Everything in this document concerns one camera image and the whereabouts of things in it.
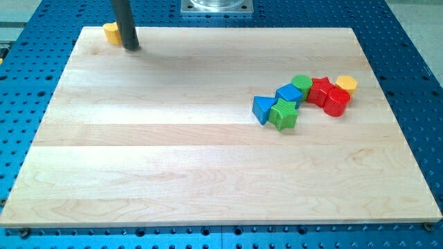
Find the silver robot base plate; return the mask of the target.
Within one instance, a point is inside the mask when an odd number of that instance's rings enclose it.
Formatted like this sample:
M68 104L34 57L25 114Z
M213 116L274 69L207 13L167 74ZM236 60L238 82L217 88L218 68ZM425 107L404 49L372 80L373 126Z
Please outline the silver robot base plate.
M252 13L253 0L182 0L181 12L200 13Z

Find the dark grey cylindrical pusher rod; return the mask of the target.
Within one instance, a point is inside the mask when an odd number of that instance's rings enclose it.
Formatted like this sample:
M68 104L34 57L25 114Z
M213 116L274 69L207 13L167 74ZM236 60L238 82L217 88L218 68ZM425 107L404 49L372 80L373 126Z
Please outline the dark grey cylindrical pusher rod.
M135 51L140 48L129 0L111 0L123 47Z

